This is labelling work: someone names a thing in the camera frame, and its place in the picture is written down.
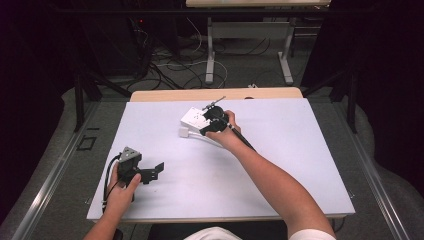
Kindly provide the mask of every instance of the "dark background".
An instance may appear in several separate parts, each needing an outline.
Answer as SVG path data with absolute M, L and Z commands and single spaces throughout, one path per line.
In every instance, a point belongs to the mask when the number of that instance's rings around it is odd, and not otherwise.
M 377 1 L 333 0 L 331 7 L 364 8 L 374 2 Z M 55 3 L 64 8 L 90 4 L 88 1 Z M 116 2 L 110 0 L 104 4 L 113 6 Z M 423 195 L 420 174 L 424 170 L 421 66 L 424 21 L 417 6 L 417 1 L 396 1 L 384 11 L 373 34 L 365 36 L 372 41 L 368 43 L 366 56 L 361 58 L 358 104 L 374 130 L 376 161 L 408 180 Z M 48 14 L 40 0 L 6 1 L 0 17 L 3 153 L 0 219 L 3 221 L 57 127 L 64 104 L 60 96 L 73 87 L 74 70 L 78 69 L 73 60 L 106 75 L 134 75 L 140 70 L 134 54 L 136 46 L 128 38 L 125 21 L 107 24 L 105 20 L 97 25 L 74 19 L 59 22 L 56 16 Z M 57 34 L 61 26 L 66 26 L 69 35 L 65 36 L 72 46 L 64 44 L 63 35 Z M 345 66 L 367 26 L 369 19 L 326 19 L 302 84 L 313 86 Z M 104 50 L 115 56 L 104 59 L 99 55 Z M 130 59 L 125 60 L 120 53 Z

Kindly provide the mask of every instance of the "person's left hand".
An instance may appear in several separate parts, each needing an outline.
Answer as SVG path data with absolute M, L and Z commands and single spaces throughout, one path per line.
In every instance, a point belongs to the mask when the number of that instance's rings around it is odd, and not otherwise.
M 108 192 L 110 194 L 107 198 L 105 214 L 110 214 L 113 218 L 121 219 L 131 204 L 133 194 L 138 184 L 140 184 L 141 175 L 137 173 L 125 188 L 124 182 L 118 182 L 118 165 L 118 163 L 115 163 L 113 166 L 112 176 L 108 185 Z

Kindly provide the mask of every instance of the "white table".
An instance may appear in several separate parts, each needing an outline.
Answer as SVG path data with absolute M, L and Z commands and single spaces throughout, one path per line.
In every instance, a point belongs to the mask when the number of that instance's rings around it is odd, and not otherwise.
M 187 0 L 188 7 L 196 8 L 227 8 L 227 7 L 299 7 L 325 6 L 331 0 Z M 284 81 L 287 85 L 293 84 L 293 78 L 287 63 L 296 19 L 289 22 L 212 22 L 208 18 L 208 63 L 206 67 L 207 84 L 213 83 L 215 52 L 213 51 L 214 38 L 270 38 L 284 39 L 284 48 L 278 52 Z
M 303 184 L 328 217 L 353 214 L 355 210 L 311 107 L 307 99 L 298 97 L 299 90 L 234 92 L 229 96 L 232 100 L 218 105 L 236 113 L 243 135 L 255 149 Z M 289 98 L 272 98 L 284 96 L 284 92 L 289 93 Z M 165 170 L 158 180 L 139 186 L 123 222 L 279 219 L 228 151 L 201 139 L 178 136 L 180 119 L 190 107 L 202 108 L 211 102 L 205 99 L 231 95 L 230 89 L 137 92 L 132 101 L 141 100 L 144 93 L 152 101 L 127 103 L 87 219 L 95 221 L 101 217 L 106 165 L 125 146 L 143 154 L 139 168 L 153 168 L 165 162 Z M 169 94 L 180 100 L 169 101 Z M 160 101 L 154 95 L 168 99 Z M 196 96 L 202 100 L 188 101 Z M 242 96 L 255 99 L 240 100 Z

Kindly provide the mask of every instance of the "gray carpet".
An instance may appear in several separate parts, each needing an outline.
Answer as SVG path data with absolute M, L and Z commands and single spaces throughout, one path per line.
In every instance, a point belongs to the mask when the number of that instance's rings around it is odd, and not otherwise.
M 220 42 L 222 45 L 216 45 L 216 48 L 220 51 L 225 48 L 224 53 L 228 53 L 230 50 L 232 53 L 247 53 L 261 41 L 261 39 L 222 40 Z M 295 57 L 289 59 L 295 86 L 300 85 L 303 69 L 313 43 L 313 39 L 299 39 L 296 42 Z M 265 50 L 266 44 L 265 41 L 255 51 Z M 216 64 L 215 73 L 222 77 L 228 74 L 225 84 L 227 88 L 246 87 L 251 83 L 255 83 L 259 87 L 285 86 L 275 54 L 279 47 L 279 43 L 271 42 L 268 50 L 258 56 L 250 54 L 249 56 L 237 57 L 217 54 L 216 60 L 221 61 L 226 70 Z M 201 52 L 192 52 L 194 48 L 186 50 L 187 54 L 199 56 L 200 60 L 204 60 L 205 56 L 202 56 Z M 161 60 L 157 61 L 157 64 L 167 62 L 167 60 Z M 204 73 L 205 67 L 206 65 L 194 65 L 190 70 L 196 73 Z M 175 71 L 175 68 L 167 69 L 166 67 L 160 67 L 160 69 L 178 84 L 183 85 L 188 82 L 187 88 L 200 86 L 199 80 L 196 80 L 196 78 L 191 80 L 195 76 L 189 70 Z M 219 77 L 217 76 L 216 79 L 217 81 L 209 87 L 216 88 L 220 85 Z M 114 81 L 124 84 L 125 79 L 117 78 Z M 127 83 L 126 86 L 131 91 L 146 90 L 155 86 L 156 83 L 155 80 L 151 80 L 138 82 L 131 86 L 128 86 Z M 125 101 L 128 100 L 121 98 L 108 88 L 100 88 L 104 98 L 102 102 L 94 104 L 96 107 L 95 113 L 92 119 L 88 120 L 84 129 L 81 130 L 82 132 L 79 133 L 78 143 L 80 144 L 77 144 L 75 149 L 71 151 L 66 171 L 59 179 L 54 194 L 49 199 L 41 217 L 37 219 L 38 224 L 32 229 L 30 239 L 81 239 L 93 226 L 93 223 L 85 219 L 89 207 L 85 202 L 93 196 L 97 187 L 105 158 L 108 155 L 124 110 Z M 162 84 L 160 89 L 167 89 L 167 87 Z M 344 122 L 338 115 L 339 103 L 330 103 L 326 97 L 327 93 L 325 89 L 316 93 L 310 98 L 310 102 L 346 188 L 354 194 L 352 202 L 357 211 L 355 215 L 348 216 L 345 219 L 343 227 L 337 232 L 337 236 L 339 239 L 393 239 L 395 237 L 392 235 L 376 201 L 375 194 L 364 176 L 363 166 L 358 159 L 358 152 L 349 137 L 349 132 L 343 125 Z M 72 130 L 75 121 L 73 92 L 68 92 L 63 98 L 66 107 L 59 127 L 46 149 L 45 155 L 40 160 L 30 183 L 2 224 L 0 228 L 1 239 L 12 239 L 48 174 L 54 168 L 56 162 L 63 157 L 62 153 L 68 146 L 69 139 L 73 136 Z M 366 115 L 360 109 L 357 114 L 357 128 L 359 130 L 358 136 L 364 148 L 372 156 L 372 129 L 367 122 Z M 78 150 L 78 147 L 80 149 L 88 148 L 92 143 L 91 141 L 94 141 L 91 150 Z M 377 169 L 410 238 L 420 239 L 421 236 L 424 236 L 424 223 L 421 217 L 424 215 L 424 205 L 421 196 L 399 177 L 378 166 Z M 335 222 L 336 228 L 341 225 L 342 220 Z M 124 239 L 142 240 L 146 239 L 150 225 L 122 224 L 119 228 L 124 232 Z

